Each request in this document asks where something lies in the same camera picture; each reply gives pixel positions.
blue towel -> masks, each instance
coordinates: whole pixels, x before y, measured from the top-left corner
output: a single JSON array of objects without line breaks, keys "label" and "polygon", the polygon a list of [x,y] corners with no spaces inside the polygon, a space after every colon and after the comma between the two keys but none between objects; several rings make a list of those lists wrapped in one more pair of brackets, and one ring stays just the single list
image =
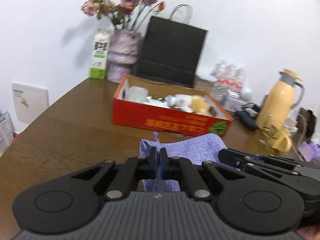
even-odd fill
[{"label": "blue towel", "polygon": [[[149,156],[151,147],[157,147],[158,156],[160,149],[165,147],[169,157],[179,156],[187,158],[196,165],[201,165],[206,160],[220,163],[218,153],[221,149],[227,148],[218,135],[211,133],[176,143],[160,143],[159,140],[155,142],[141,140],[139,147],[140,155]],[[158,159],[157,178],[143,180],[144,190],[147,192],[180,191],[177,181],[160,179],[159,167],[160,163]]]}]

ridged grip surface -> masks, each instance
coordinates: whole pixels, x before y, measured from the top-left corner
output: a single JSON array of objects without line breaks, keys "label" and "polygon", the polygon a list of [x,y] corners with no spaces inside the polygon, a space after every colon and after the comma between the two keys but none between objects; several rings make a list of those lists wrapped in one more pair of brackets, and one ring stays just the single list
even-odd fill
[{"label": "ridged grip surface", "polygon": [[14,240],[302,240],[294,232],[254,236],[226,225],[208,203],[184,192],[132,192],[108,202],[85,227],[58,236],[22,231]]}]

red cardboard box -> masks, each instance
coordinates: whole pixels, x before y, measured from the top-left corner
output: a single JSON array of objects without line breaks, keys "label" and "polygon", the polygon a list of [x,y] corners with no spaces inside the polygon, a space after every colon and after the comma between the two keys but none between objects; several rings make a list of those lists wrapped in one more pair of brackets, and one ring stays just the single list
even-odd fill
[{"label": "red cardboard box", "polygon": [[[203,96],[205,102],[214,108],[216,116],[190,114],[180,110],[125,101],[125,94],[131,86],[146,88],[149,90],[149,95],[162,98],[176,94]],[[191,136],[214,133],[223,137],[232,121],[233,118],[229,113],[209,94],[178,85],[125,76],[113,95],[112,123],[114,124],[155,131],[180,132]]]}]

water bottle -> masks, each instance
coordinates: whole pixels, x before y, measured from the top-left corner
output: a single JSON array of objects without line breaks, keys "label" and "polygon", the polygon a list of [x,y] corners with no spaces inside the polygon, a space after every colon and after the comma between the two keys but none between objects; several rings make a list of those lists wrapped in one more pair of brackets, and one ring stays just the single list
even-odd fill
[{"label": "water bottle", "polygon": [[224,87],[224,81],[225,81],[225,68],[227,66],[227,63],[222,60],[220,63],[215,65],[214,70],[210,73],[211,76],[215,78],[215,82],[212,85],[211,88],[211,95],[214,99],[218,100],[220,99],[220,94],[222,91],[222,88]]},{"label": "water bottle", "polygon": [[243,68],[239,68],[238,70],[236,70],[236,73],[235,73],[235,80],[233,83],[232,91],[237,94],[240,94],[240,92],[244,87],[244,82],[245,82],[245,71]]},{"label": "water bottle", "polygon": [[224,81],[226,92],[233,89],[233,84],[235,82],[235,70],[236,67],[233,64],[228,65],[226,68],[226,79]]}]

pink vase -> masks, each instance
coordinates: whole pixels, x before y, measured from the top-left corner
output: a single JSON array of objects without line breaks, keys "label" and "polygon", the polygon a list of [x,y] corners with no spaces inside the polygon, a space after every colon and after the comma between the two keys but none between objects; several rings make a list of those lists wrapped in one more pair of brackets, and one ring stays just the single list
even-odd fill
[{"label": "pink vase", "polygon": [[110,43],[108,80],[120,83],[138,60],[140,33],[115,29]]}]

